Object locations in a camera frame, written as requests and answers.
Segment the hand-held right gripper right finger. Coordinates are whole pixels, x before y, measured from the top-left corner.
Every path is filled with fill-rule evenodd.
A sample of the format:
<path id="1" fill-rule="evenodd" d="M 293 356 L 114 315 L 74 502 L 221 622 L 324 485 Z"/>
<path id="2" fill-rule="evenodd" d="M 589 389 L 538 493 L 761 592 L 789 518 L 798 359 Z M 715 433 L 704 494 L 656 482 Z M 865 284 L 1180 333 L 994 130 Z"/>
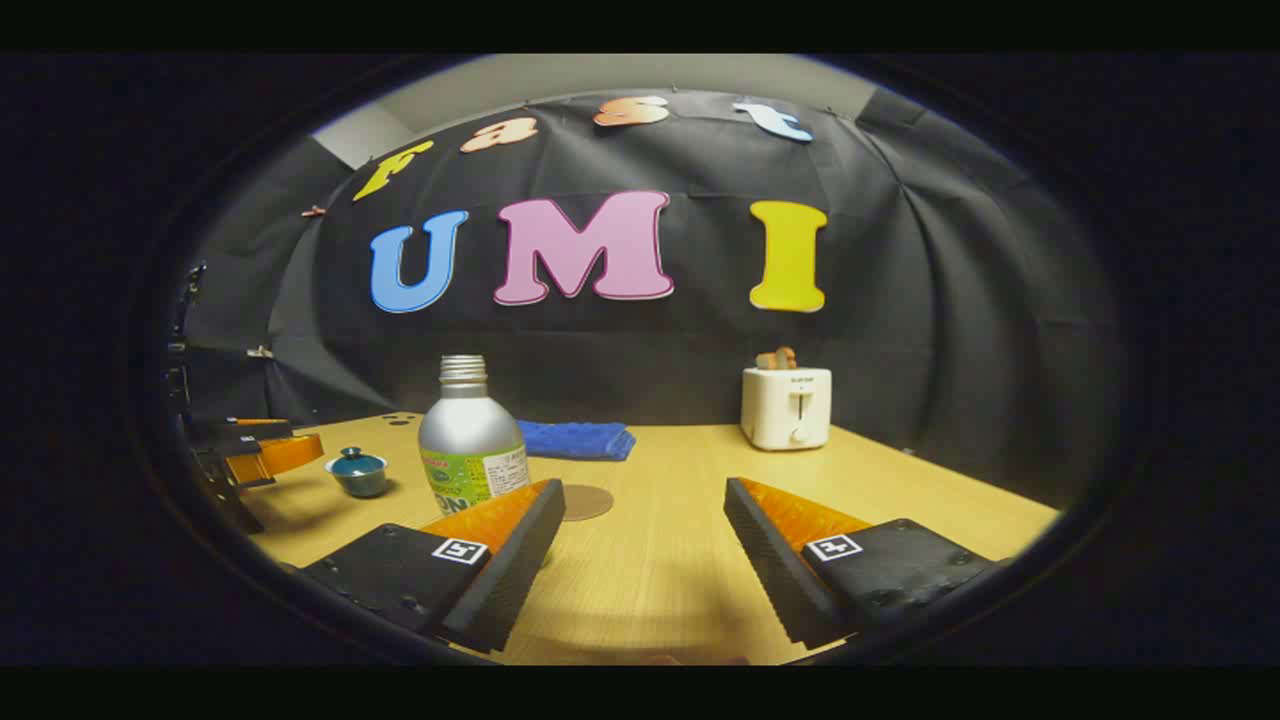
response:
<path id="1" fill-rule="evenodd" d="M 809 650 L 946 607 L 1001 569 L 913 519 L 870 524 L 742 477 L 726 482 L 724 515 L 787 637 Z"/>

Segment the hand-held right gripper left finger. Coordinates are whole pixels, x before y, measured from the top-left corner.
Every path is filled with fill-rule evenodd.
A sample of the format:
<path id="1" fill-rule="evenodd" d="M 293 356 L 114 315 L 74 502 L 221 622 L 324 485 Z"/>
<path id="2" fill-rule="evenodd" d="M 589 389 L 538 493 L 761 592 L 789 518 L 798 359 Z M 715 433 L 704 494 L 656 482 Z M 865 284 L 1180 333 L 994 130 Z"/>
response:
<path id="1" fill-rule="evenodd" d="M 502 651 L 564 510 L 563 483 L 539 480 L 421 529 L 375 527 L 300 577 L 403 632 Z"/>

